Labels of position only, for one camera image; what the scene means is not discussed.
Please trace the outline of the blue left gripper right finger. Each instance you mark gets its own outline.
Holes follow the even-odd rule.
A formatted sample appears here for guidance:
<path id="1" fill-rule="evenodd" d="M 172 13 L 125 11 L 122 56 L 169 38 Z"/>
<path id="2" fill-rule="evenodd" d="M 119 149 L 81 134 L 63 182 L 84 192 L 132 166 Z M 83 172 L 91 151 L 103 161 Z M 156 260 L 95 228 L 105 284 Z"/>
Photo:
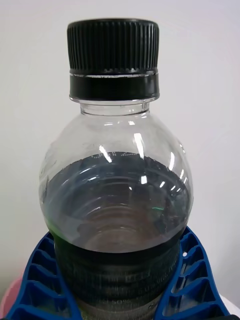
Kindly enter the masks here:
<path id="1" fill-rule="evenodd" d="M 186 228 L 174 276 L 155 311 L 155 320 L 212 320 L 230 313 L 223 303 L 200 240 Z"/>

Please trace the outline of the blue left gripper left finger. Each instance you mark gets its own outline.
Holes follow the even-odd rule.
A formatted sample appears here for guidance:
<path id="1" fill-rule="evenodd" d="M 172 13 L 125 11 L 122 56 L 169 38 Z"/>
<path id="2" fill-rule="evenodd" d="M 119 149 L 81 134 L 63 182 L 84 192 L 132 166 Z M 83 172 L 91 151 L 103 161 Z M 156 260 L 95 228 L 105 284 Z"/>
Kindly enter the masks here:
<path id="1" fill-rule="evenodd" d="M 81 320 L 81 312 L 60 275 L 53 236 L 36 245 L 25 267 L 7 320 Z"/>

